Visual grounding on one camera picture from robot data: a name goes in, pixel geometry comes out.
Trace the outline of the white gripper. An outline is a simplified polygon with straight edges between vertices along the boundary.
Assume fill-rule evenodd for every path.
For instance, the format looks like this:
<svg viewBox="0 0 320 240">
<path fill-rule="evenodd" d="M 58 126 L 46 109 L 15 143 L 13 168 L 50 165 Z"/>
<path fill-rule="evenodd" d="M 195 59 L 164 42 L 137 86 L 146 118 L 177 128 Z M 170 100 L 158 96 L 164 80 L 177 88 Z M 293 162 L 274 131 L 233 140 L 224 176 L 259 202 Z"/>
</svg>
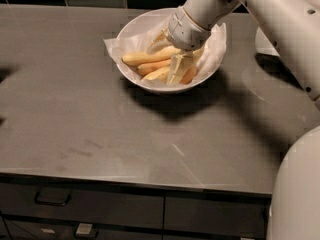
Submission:
<svg viewBox="0 0 320 240">
<path fill-rule="evenodd" d="M 169 20 L 168 29 L 162 29 L 146 49 L 154 54 L 172 44 L 181 50 L 192 51 L 201 48 L 211 35 L 211 30 L 199 26 L 185 11 L 178 7 Z M 193 66 L 192 52 L 181 51 L 171 56 L 167 84 L 178 84 L 186 72 Z"/>
</svg>

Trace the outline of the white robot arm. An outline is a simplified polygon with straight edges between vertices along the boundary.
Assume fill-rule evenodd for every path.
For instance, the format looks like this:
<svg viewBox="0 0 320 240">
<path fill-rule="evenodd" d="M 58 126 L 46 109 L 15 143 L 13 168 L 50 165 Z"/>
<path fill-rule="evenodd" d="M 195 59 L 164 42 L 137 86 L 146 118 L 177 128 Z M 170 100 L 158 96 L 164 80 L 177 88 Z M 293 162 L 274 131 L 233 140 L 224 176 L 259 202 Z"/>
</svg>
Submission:
<svg viewBox="0 0 320 240">
<path fill-rule="evenodd" d="M 210 29 L 244 5 L 314 104 L 320 104 L 320 15 L 305 0 L 187 0 L 148 47 L 200 48 Z M 267 240 L 320 240 L 320 127 L 289 149 L 279 168 Z"/>
</svg>

